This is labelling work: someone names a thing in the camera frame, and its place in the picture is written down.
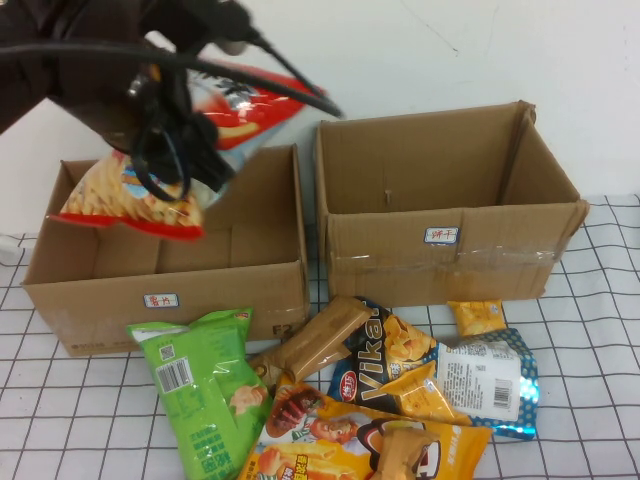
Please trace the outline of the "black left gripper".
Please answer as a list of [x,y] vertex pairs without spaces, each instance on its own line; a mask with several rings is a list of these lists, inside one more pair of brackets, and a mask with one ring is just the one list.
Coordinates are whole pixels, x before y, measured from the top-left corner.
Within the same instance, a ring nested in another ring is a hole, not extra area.
[[196,179],[216,193],[235,170],[216,150],[217,128],[193,109],[187,72],[152,65],[138,77],[142,126],[129,149],[135,165],[196,165]]

